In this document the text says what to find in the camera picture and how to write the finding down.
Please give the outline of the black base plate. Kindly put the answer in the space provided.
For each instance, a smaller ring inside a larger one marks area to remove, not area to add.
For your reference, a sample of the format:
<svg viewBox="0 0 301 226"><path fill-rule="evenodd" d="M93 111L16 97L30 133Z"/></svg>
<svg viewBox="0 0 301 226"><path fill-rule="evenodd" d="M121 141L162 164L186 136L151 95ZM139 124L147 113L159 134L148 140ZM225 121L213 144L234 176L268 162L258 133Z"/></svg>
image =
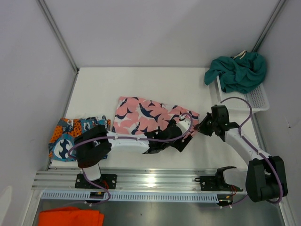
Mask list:
<svg viewBox="0 0 301 226"><path fill-rule="evenodd" d="M98 186L105 189L116 189L117 175L116 174L102 174L100 179L92 181ZM97 189L98 187L87 182L83 174L78 174L75 181L75 188L78 189Z"/></svg>
<svg viewBox="0 0 301 226"><path fill-rule="evenodd" d="M234 191L242 192L246 186L247 171L234 166L218 168L214 176L199 176L194 178L200 183L202 191Z"/></svg>

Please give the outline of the white plastic basket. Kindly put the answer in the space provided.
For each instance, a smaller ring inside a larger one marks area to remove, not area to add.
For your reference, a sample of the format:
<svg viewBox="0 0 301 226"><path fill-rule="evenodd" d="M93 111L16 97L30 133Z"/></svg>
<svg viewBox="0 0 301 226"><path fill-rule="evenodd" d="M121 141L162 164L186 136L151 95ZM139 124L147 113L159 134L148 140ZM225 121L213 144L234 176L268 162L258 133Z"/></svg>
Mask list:
<svg viewBox="0 0 301 226"><path fill-rule="evenodd" d="M269 109L269 101L261 83L256 89L247 94L241 94L239 92L225 93L222 91L221 82L217 77L209 85L210 95L213 98L213 103L217 105L225 105L230 112L249 112L249 106L252 107L253 113L260 111L267 111Z"/></svg>

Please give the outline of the patterned orange blue shorts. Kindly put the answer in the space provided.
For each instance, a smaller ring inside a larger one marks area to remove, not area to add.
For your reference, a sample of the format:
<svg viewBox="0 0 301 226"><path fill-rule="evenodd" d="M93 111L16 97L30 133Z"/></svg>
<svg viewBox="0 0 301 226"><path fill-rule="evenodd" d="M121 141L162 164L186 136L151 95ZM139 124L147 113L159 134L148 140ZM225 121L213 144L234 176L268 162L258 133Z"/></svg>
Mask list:
<svg viewBox="0 0 301 226"><path fill-rule="evenodd" d="M49 158L63 162L75 161L68 156L69 149L74 146L74 139L97 125L104 125L109 130L111 121L104 115L79 119L61 118L48 144Z"/></svg>

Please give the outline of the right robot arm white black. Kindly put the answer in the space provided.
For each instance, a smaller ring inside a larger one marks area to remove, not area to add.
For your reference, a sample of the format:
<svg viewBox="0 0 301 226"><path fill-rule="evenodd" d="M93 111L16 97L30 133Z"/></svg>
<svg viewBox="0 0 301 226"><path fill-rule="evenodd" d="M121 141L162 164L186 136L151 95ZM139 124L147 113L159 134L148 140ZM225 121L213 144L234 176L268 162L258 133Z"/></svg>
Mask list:
<svg viewBox="0 0 301 226"><path fill-rule="evenodd" d="M247 172L237 167L219 168L216 172L215 186L225 190L235 186L247 192L253 202L267 201L278 204L287 196L287 182L284 161L279 156L271 156L260 149L242 132L242 126L231 122L224 105L215 105L211 112L195 126L203 135L215 134L231 146L247 164Z"/></svg>

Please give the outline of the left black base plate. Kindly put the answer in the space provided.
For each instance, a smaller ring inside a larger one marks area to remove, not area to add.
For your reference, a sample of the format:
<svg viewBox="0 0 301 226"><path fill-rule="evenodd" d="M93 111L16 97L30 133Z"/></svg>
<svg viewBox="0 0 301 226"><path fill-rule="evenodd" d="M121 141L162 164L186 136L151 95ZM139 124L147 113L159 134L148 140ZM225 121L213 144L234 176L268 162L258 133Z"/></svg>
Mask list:
<svg viewBox="0 0 301 226"><path fill-rule="evenodd" d="M116 189L117 175L116 174L102 174L100 179L92 181L98 186L105 189ZM87 182L83 174L78 174L75 181L75 188L78 189L97 189L98 187Z"/></svg>

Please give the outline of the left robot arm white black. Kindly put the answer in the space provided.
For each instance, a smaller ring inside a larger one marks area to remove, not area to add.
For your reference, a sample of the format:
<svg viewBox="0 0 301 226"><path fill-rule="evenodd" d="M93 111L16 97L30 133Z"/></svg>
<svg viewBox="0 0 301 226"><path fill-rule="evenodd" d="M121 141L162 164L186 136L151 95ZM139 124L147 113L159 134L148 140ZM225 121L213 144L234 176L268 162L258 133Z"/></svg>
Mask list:
<svg viewBox="0 0 301 226"><path fill-rule="evenodd" d="M75 138L74 147L68 155L75 158L78 167L83 170L85 182L91 188L98 188L102 183L100 161L108 153L157 154L170 146L181 152L192 139L189 134L191 128L191 120L185 117L179 122L171 120L164 130L140 135L118 134L99 125Z"/></svg>

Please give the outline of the folded orange shorts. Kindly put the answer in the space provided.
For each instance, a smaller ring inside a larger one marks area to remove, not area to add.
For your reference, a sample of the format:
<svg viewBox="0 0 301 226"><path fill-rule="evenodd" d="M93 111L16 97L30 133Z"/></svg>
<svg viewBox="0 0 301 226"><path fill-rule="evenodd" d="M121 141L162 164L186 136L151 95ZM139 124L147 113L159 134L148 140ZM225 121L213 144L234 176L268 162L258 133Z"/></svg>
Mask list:
<svg viewBox="0 0 301 226"><path fill-rule="evenodd" d="M57 208L39 213L38 226L102 226L104 214L76 207Z"/></svg>

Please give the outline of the aluminium mounting rail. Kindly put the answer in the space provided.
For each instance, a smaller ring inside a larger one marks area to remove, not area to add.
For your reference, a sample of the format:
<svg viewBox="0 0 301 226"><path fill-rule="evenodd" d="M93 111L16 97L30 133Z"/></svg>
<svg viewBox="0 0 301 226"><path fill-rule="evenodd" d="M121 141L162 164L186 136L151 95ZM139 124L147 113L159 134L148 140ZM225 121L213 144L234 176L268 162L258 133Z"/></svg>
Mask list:
<svg viewBox="0 0 301 226"><path fill-rule="evenodd" d="M172 170L172 169L102 169L103 174L116 174L116 191L123 192L201 192L199 176L213 176L215 169ZM32 190L74 190L80 169L50 168L37 171Z"/></svg>

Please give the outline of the pink patterned shorts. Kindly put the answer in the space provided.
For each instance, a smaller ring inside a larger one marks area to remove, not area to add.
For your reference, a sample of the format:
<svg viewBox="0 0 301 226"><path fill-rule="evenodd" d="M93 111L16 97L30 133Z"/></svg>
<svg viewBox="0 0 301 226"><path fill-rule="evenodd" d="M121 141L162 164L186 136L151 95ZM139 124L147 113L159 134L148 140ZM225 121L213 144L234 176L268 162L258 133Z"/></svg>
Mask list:
<svg viewBox="0 0 301 226"><path fill-rule="evenodd" d="M170 120L179 122L183 113L189 113L193 118L193 125L197 125L199 113L179 105L164 104L142 97L120 97L112 131L139 135L157 129L164 130Z"/></svg>

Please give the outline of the teal green shorts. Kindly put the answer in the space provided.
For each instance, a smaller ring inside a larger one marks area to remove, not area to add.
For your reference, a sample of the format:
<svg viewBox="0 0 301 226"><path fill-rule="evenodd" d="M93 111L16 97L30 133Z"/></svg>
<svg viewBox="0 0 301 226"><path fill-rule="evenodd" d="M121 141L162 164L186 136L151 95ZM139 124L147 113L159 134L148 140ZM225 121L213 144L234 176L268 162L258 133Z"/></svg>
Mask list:
<svg viewBox="0 0 301 226"><path fill-rule="evenodd" d="M236 56L214 59L205 72L204 83L209 85L218 78L223 92L247 94L262 84L266 75L265 57L257 52L244 50Z"/></svg>

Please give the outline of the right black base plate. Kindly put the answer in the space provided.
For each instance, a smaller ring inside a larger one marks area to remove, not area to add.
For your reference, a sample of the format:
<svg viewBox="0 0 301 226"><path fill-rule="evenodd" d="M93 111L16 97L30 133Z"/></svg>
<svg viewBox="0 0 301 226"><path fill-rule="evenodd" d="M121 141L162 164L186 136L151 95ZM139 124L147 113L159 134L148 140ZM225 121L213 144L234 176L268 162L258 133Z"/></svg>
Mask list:
<svg viewBox="0 0 301 226"><path fill-rule="evenodd" d="M242 192L246 186L247 171L234 166L218 168L214 176L199 176L194 178L200 183L202 191L234 191Z"/></svg>

